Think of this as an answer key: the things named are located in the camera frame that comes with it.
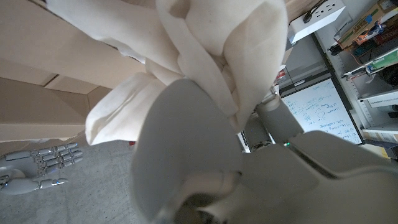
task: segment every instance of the power strip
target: power strip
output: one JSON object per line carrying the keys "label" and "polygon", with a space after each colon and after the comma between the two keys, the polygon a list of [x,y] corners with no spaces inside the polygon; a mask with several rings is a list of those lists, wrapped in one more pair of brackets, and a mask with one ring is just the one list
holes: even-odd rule
{"label": "power strip", "polygon": [[290,43],[293,44],[335,21],[341,12],[343,12],[345,7],[346,6],[341,0],[326,0],[312,14],[312,18],[308,23],[305,24],[303,21],[305,14],[292,21],[289,25],[289,31],[287,34]]}

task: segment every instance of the whiteboard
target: whiteboard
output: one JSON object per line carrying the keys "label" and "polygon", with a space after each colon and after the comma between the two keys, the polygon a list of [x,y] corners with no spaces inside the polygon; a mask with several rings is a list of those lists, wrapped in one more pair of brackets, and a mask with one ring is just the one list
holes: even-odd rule
{"label": "whiteboard", "polygon": [[324,131],[354,144],[362,143],[331,79],[283,97],[282,101],[305,132]]}

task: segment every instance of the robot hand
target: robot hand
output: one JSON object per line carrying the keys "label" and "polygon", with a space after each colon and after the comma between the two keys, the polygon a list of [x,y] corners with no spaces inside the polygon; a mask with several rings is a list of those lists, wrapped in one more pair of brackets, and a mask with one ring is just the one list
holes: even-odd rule
{"label": "robot hand", "polygon": [[0,157],[0,192],[17,195],[68,182],[67,179],[34,181],[82,160],[77,143],[40,150],[12,152]]}

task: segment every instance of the fabric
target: fabric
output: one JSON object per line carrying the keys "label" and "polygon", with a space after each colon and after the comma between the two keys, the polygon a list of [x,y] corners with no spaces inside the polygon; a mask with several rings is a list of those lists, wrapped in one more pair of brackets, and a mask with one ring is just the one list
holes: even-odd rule
{"label": "fabric", "polygon": [[92,38],[145,58],[147,73],[132,74],[88,115],[89,144],[135,141],[157,96],[184,77],[239,132],[269,92],[287,39],[282,0],[158,0],[156,9],[118,0],[47,0],[47,7]]}

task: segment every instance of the gray floor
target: gray floor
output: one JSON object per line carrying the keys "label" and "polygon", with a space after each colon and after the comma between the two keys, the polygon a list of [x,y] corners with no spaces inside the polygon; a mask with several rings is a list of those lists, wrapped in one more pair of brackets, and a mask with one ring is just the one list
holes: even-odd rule
{"label": "gray floor", "polygon": [[83,161],[47,178],[68,183],[24,195],[0,195],[0,223],[139,223],[129,198],[133,147],[84,147]]}

